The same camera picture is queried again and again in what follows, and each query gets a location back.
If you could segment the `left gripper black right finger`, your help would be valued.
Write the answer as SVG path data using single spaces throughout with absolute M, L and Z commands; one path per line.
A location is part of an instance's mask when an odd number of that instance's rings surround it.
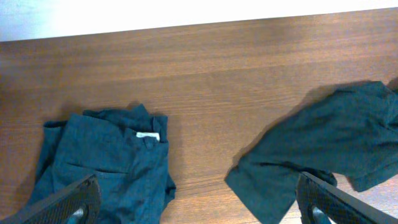
M 397 224 L 397 218 L 308 172 L 300 173 L 295 195 L 304 224 Z

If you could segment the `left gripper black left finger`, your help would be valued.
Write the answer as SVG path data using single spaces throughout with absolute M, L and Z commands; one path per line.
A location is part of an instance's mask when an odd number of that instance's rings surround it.
M 95 175 L 87 175 L 58 192 L 1 220 L 1 224 L 90 224 L 100 212 L 101 192 Z

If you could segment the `black t-shirt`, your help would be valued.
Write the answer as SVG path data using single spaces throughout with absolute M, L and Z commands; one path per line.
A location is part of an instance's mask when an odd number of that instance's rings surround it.
M 279 223 L 301 172 L 364 192 L 397 174 L 397 91 L 382 82 L 336 89 L 270 128 L 226 184 L 261 223 Z

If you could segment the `folded navy blue garment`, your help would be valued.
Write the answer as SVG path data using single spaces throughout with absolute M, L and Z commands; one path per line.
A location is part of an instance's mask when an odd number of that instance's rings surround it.
M 98 223 L 158 223 L 176 192 L 167 122 L 143 105 L 46 122 L 29 203 L 95 175 L 101 190 Z

